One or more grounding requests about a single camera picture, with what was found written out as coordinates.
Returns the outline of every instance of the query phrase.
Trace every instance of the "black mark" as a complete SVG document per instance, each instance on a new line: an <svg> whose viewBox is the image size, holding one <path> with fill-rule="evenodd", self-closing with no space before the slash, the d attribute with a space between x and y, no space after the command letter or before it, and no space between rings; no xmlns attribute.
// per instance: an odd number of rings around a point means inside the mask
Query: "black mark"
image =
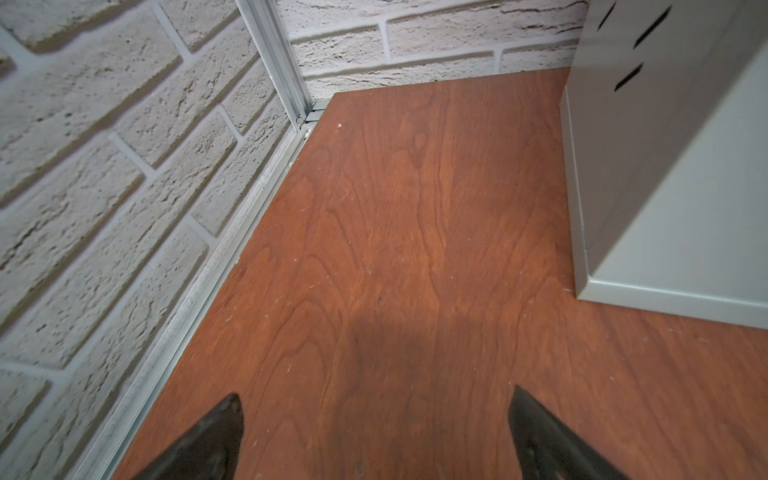
<svg viewBox="0 0 768 480"><path fill-rule="evenodd" d="M616 6L616 2L614 2L613 5L611 5L611 7L608 9L608 13L605 14L605 16L603 17L603 21L600 22L600 24L598 25L598 31L600 31L600 29L603 28L603 24L605 23L606 20L608 20L608 16L611 15L611 12L614 10L615 6Z"/></svg>
<svg viewBox="0 0 768 480"><path fill-rule="evenodd" d="M635 68L633 71L629 72L629 75L622 78L620 82L616 84L616 88L614 88L614 91L618 90L619 88L623 87L624 84L626 84L629 80L634 78L635 75L640 73L640 69L643 67L643 64L639 64L637 68Z"/></svg>
<svg viewBox="0 0 768 480"><path fill-rule="evenodd" d="M659 15L659 18L657 18L657 19L656 19L656 21L655 21L654 23L650 24L650 27L648 27L648 28L646 29L646 31L644 31L644 32L643 32L643 34L642 34L642 35L640 35L640 37L638 37L638 38L637 38L637 41L634 43L634 47L632 47L632 48L637 48L637 46L638 46L638 45L639 45L639 44L640 44L640 43L641 43L643 40L645 40L645 38L646 38L648 35L650 35L650 33L651 33L653 30L656 30L656 27L657 27L657 26L659 26L659 25L661 25L661 22L663 22L663 21L664 21L664 19L667 17L667 15L669 15L669 14L670 14L670 10L671 10L671 9L672 9L672 5L668 6L668 7L667 7L667 9L666 9L666 10L664 10L664 13L662 13L661 15Z"/></svg>

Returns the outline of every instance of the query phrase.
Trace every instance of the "brick pattern wallpaper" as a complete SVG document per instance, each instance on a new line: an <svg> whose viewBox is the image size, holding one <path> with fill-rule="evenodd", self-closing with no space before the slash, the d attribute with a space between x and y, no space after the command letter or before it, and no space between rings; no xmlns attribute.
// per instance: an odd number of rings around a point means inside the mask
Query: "brick pattern wallpaper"
<svg viewBox="0 0 768 480"><path fill-rule="evenodd" d="M277 0L315 99L571 65L585 0Z"/></svg>
<svg viewBox="0 0 768 480"><path fill-rule="evenodd" d="M0 475L64 478L289 128L233 0L0 2Z"/></svg>

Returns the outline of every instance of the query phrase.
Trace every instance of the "metal frame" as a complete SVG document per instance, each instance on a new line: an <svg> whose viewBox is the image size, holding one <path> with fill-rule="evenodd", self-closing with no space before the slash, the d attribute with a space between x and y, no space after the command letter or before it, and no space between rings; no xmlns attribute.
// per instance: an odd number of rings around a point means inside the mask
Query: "metal frame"
<svg viewBox="0 0 768 480"><path fill-rule="evenodd" d="M312 101L301 75L274 0L235 0L266 72L275 84L293 129L298 131L312 111Z"/></svg>
<svg viewBox="0 0 768 480"><path fill-rule="evenodd" d="M240 259L240 253L253 235L261 217L277 193L288 170L298 157L313 129L313 124L297 132L289 131L275 154L267 161L242 207L235 214L210 260L182 298L165 330L147 352L112 415L103 424L88 452L80 458L68 478L109 480L128 446L147 417L154 401L181 354L192 340L227 275Z"/></svg>

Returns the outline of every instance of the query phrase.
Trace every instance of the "wood grain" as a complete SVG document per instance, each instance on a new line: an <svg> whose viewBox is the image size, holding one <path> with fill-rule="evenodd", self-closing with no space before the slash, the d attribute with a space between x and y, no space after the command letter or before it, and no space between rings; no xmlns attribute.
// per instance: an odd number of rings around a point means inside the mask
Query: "wood grain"
<svg viewBox="0 0 768 480"><path fill-rule="evenodd" d="M632 478L768 478L768 332L577 301L536 71L338 94L115 478L229 392L237 478L520 478L522 384Z"/></svg>

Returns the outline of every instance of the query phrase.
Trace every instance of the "vertical aluminum profile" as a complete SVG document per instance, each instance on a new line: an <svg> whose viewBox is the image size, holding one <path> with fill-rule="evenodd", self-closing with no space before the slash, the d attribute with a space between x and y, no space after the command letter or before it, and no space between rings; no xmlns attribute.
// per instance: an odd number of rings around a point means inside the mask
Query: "vertical aluminum profile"
<svg viewBox="0 0 768 480"><path fill-rule="evenodd" d="M310 94L275 0L235 0L248 32L259 49L266 72L283 102L293 129L298 131L312 111Z"/></svg>

